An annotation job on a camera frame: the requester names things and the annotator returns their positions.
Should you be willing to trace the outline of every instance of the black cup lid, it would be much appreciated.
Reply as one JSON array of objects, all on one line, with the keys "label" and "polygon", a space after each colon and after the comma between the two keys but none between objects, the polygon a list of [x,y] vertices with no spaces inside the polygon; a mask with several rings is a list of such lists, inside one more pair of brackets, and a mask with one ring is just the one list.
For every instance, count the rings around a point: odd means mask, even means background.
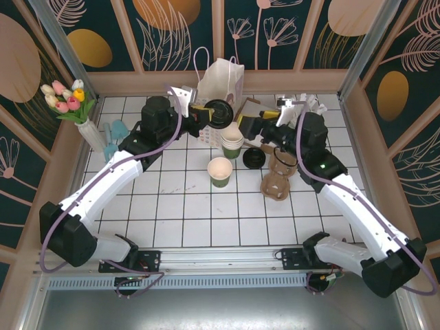
[{"label": "black cup lid", "polygon": [[243,163],[251,170],[262,168],[266,161],[266,154],[259,148],[249,148],[243,154]]}]

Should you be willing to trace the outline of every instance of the yellow tulip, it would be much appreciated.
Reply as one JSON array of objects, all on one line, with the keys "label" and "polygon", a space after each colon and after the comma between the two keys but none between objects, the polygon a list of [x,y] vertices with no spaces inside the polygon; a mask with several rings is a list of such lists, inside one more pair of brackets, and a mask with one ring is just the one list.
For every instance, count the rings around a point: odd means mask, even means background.
[{"label": "yellow tulip", "polygon": [[84,91],[81,88],[77,88],[74,90],[74,96],[82,102],[85,99]]}]

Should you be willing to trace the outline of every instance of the white tile floor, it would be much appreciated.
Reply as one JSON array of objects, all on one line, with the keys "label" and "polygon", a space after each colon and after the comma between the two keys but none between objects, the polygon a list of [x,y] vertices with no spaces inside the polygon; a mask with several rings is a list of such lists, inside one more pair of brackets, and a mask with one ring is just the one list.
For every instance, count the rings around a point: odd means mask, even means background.
[{"label": "white tile floor", "polygon": [[[274,95],[246,95],[275,106]],[[344,118],[335,95],[318,95],[329,111],[330,150],[349,168],[364,188]],[[106,98],[98,127],[121,119],[129,129],[140,120],[146,97]],[[222,156],[195,138],[184,135],[174,142],[145,173],[124,187],[94,223],[96,232],[123,234],[141,248],[219,247],[238,245],[301,244],[326,231],[347,242],[360,243],[347,220],[327,200],[306,185],[299,174],[290,178],[291,192],[284,201],[264,198],[259,185],[267,173],[249,170],[240,156],[233,161],[230,183],[212,187],[208,162]],[[103,166],[104,156],[90,153],[84,182]]]}]

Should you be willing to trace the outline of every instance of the flower bouquet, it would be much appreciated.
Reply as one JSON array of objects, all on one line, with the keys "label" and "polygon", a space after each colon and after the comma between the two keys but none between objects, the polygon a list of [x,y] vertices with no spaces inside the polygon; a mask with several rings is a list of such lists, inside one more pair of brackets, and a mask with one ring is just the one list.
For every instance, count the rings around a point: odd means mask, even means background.
[{"label": "flower bouquet", "polygon": [[95,100],[89,100],[89,92],[84,92],[83,88],[81,79],[75,80],[71,89],[55,80],[52,86],[41,86],[41,91],[50,109],[58,114],[57,118],[74,122],[92,149],[100,153],[104,151],[105,142],[96,125],[89,119]]}]

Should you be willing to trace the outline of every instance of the paper bag handle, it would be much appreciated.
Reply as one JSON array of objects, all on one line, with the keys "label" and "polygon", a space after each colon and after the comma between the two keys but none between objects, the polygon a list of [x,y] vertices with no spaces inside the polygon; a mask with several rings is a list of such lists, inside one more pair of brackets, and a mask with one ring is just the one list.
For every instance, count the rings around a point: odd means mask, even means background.
[{"label": "paper bag handle", "polygon": [[228,89],[229,89],[229,84],[231,82],[231,63],[237,64],[237,58],[235,56],[231,56],[231,58],[229,60],[229,65],[228,65]]},{"label": "paper bag handle", "polygon": [[195,64],[195,56],[199,50],[206,50],[206,54],[208,55],[208,60],[206,61],[206,69],[209,68],[209,50],[206,47],[199,47],[195,50],[194,55],[192,55],[192,62],[194,63],[195,73],[197,74],[197,79],[200,81],[199,70],[197,70],[197,65]]}]

